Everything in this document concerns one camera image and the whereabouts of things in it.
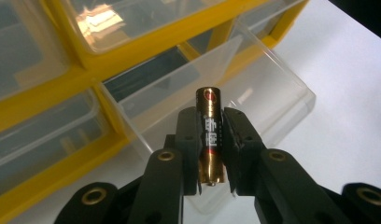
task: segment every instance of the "hole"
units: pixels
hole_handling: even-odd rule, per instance
[[[174,158],[174,153],[169,151],[164,151],[158,156],[158,159],[161,161],[170,161],[173,158]]]
[[[269,157],[274,161],[284,161],[286,159],[286,155],[278,151],[269,153]]]
[[[369,188],[359,188],[357,194],[367,203],[381,206],[381,194],[379,192]]]
[[[162,220],[162,214],[160,212],[153,212],[145,218],[145,223],[156,224]]]
[[[106,190],[102,188],[93,188],[82,196],[82,202],[86,205],[93,205],[101,202],[106,197]]]
[[[321,223],[321,224],[332,224],[332,223],[334,223],[333,218],[324,212],[316,212],[315,218],[316,218],[317,222]]]

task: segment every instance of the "white table surface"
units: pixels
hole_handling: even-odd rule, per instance
[[[330,2],[311,0],[275,52],[317,96],[311,114],[277,148],[328,189],[340,192],[350,182],[381,188],[381,39]],[[72,194],[94,178],[123,186],[143,165],[129,155],[121,152],[100,167],[109,172],[91,172],[11,223],[52,223]],[[118,180],[123,170],[136,172]],[[259,221],[253,199],[236,197],[212,215],[201,215],[186,201],[184,223]]]

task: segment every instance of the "aa battery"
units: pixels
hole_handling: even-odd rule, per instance
[[[222,116],[220,91],[214,87],[204,87],[196,92],[196,110],[202,122],[202,153],[199,158],[199,180],[208,186],[223,183]]]

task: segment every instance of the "yellow drawer frame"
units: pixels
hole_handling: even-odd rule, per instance
[[[175,46],[189,60],[195,59],[200,56],[200,53],[188,44],[187,40],[213,29],[208,44],[208,48],[212,49],[227,40],[234,20],[238,16],[267,2],[269,1],[226,0],[142,35],[109,52],[92,54],[84,48],[73,31],[61,1],[39,0],[69,58],[69,69],[60,77],[0,101],[0,132],[87,89],[93,89],[97,95],[103,114],[113,132],[1,195],[0,223],[8,222],[55,190],[77,180],[128,144],[124,134],[124,122],[115,103],[106,92],[102,91],[102,81]],[[274,30],[262,42],[269,48],[275,46],[306,3],[307,1],[303,1],[288,9]]]

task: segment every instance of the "battery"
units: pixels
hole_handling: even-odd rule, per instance
[[[196,91],[196,110],[202,122],[202,153],[199,158],[199,181],[207,186],[224,182],[222,150],[222,116],[220,91],[204,87]]]

